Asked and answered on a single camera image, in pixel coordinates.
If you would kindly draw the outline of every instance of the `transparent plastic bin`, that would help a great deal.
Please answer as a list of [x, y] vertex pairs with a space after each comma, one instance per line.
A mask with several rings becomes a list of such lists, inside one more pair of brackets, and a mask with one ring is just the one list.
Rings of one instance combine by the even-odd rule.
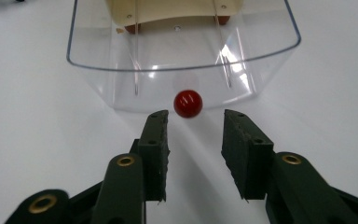
[[[128, 1], [139, 25], [147, 0]], [[301, 37], [286, 0], [244, 0], [225, 25], [217, 11], [144, 22], [131, 34], [105, 0], [76, 0], [67, 60], [115, 109], [173, 110], [183, 90], [197, 91], [204, 109], [235, 103], [261, 92]]]

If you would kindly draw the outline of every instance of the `red ball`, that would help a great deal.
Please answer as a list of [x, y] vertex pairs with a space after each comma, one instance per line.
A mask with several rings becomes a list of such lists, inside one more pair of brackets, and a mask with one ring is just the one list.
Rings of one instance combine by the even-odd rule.
[[202, 110], [202, 98], [196, 91], [181, 91], [175, 97], [173, 108], [183, 118], [194, 118]]

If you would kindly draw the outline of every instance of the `white surface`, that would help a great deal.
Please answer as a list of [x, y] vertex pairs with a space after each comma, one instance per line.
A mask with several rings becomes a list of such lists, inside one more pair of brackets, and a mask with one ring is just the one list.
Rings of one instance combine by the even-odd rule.
[[[257, 98], [229, 108], [358, 196], [358, 1], [290, 3], [302, 44]], [[145, 123], [105, 105], [66, 62], [72, 6], [0, 1], [0, 223], [42, 189], [74, 196], [99, 182]], [[168, 201], [148, 204], [149, 223], [267, 223], [220, 156], [223, 110], [170, 114]]]

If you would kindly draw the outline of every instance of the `beige object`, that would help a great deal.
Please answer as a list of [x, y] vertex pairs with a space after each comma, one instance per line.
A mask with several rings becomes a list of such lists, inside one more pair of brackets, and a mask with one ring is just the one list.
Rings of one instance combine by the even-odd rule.
[[237, 14], [243, 0], [106, 0], [118, 26], [190, 16], [229, 17]]

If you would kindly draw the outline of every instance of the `brass screw insert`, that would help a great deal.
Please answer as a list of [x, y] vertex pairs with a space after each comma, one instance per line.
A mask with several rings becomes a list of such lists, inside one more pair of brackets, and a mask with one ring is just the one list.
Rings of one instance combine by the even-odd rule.
[[28, 208], [32, 214], [44, 213], [54, 206], [57, 202], [57, 197], [53, 194], [45, 194], [35, 199]]
[[135, 162], [135, 159], [131, 156], [122, 157], [117, 161], [117, 165], [119, 166], [129, 166]]
[[299, 165], [301, 163], [301, 159], [294, 155], [284, 155], [282, 156], [282, 160], [292, 165]]

